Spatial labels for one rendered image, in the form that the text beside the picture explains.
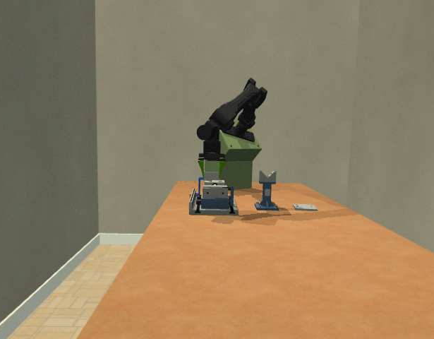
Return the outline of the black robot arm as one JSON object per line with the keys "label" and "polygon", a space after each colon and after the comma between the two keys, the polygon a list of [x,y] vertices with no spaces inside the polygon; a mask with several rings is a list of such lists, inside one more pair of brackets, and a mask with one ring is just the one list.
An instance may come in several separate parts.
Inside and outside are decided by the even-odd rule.
{"label": "black robot arm", "polygon": [[[208,158],[216,158],[217,155],[220,155],[221,142],[218,141],[219,130],[222,130],[223,133],[242,138],[247,141],[255,141],[254,134],[250,131],[247,131],[247,129],[251,129],[255,124],[255,109],[261,106],[267,95],[266,89],[263,87],[258,89],[256,86],[254,86],[255,84],[255,80],[252,78],[248,79],[248,82],[241,94],[217,108],[209,118],[209,121],[206,121],[204,125],[198,127],[197,136],[199,139],[204,140],[203,155],[207,155]],[[236,126],[233,126],[234,119],[236,118],[237,113],[239,113],[241,110],[243,111],[238,117],[239,122]],[[217,143],[207,142],[218,142],[218,152]]]}

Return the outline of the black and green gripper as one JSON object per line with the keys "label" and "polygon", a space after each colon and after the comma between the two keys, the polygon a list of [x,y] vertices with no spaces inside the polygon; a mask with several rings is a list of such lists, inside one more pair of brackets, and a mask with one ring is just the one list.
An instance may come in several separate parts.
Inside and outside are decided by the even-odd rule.
{"label": "black and green gripper", "polygon": [[[220,159],[220,158],[221,157],[224,158],[225,154],[224,153],[220,153],[220,155],[217,155],[216,158],[208,158],[207,155],[203,155],[203,153],[199,153],[199,157],[203,157],[203,158],[198,158],[198,163],[199,163],[200,168],[202,170],[203,178],[204,178],[204,162],[203,162],[203,160],[207,160],[207,161],[219,161],[219,178],[220,178],[222,168],[223,168],[223,166],[225,164],[225,159]],[[221,163],[220,163],[220,161],[221,161]]]}

